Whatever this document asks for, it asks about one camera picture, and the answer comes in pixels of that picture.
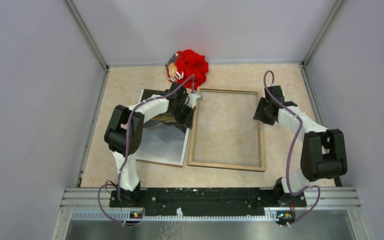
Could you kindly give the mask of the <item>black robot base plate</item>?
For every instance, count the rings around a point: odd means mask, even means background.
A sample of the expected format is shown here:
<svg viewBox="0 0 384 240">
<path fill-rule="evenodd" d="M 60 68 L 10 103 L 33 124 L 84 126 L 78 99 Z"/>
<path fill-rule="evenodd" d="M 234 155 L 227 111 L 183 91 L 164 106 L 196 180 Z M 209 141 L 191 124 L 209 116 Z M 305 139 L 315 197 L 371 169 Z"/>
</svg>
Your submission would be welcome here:
<svg viewBox="0 0 384 240">
<path fill-rule="evenodd" d="M 303 194 L 292 196 L 278 189 L 259 187 L 140 188 L 134 192 L 111 192 L 109 207 L 140 208 L 147 217 L 174 216 L 181 210 L 186 217 L 262 216 L 266 208 L 305 207 Z"/>
</svg>

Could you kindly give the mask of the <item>landscape photo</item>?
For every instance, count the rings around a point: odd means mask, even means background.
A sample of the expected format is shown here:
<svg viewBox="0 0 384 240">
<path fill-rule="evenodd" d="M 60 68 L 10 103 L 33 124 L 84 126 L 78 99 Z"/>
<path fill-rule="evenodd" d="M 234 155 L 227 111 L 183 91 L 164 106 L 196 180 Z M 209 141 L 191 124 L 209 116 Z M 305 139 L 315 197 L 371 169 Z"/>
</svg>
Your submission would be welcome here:
<svg viewBox="0 0 384 240">
<path fill-rule="evenodd" d="M 135 152 L 136 160 L 182 167 L 190 129 L 175 120 L 169 112 L 169 100 L 159 91 L 143 89 L 137 111 L 145 115 L 141 143 Z"/>
</svg>

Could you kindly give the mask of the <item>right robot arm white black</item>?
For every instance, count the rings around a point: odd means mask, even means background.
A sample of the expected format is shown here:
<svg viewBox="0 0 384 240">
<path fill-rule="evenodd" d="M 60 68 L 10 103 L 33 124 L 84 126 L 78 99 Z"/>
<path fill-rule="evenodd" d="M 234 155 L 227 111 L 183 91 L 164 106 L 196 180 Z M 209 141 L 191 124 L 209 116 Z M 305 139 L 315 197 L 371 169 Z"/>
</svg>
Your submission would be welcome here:
<svg viewBox="0 0 384 240">
<path fill-rule="evenodd" d="M 286 174 L 274 185 L 273 200 L 287 206 L 295 196 L 313 187 L 317 181 L 334 179 L 348 171 L 345 137 L 339 129 L 318 124 L 293 101 L 285 101 L 279 85 L 266 87 L 260 98 L 254 120 L 273 126 L 279 123 L 289 129 L 293 139 L 288 150 Z M 302 149 L 299 168 L 290 171 L 292 153 L 297 141 Z"/>
</svg>

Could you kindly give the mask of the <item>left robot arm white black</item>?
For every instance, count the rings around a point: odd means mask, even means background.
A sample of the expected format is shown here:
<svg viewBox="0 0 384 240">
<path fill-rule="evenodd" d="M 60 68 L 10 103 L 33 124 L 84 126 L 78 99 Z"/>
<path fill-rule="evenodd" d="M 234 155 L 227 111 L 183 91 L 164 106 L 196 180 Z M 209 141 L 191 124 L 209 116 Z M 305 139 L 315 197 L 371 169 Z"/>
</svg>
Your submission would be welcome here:
<svg viewBox="0 0 384 240">
<path fill-rule="evenodd" d="M 118 171 L 116 192 L 129 207 L 140 202 L 136 188 L 140 184 L 136 169 L 136 152 L 140 148 L 144 126 L 155 117 L 168 115 L 166 122 L 191 129 L 193 116 L 202 95 L 187 92 L 173 83 L 169 89 L 159 91 L 130 106 L 117 105 L 104 133 L 104 142 L 112 152 Z"/>
</svg>

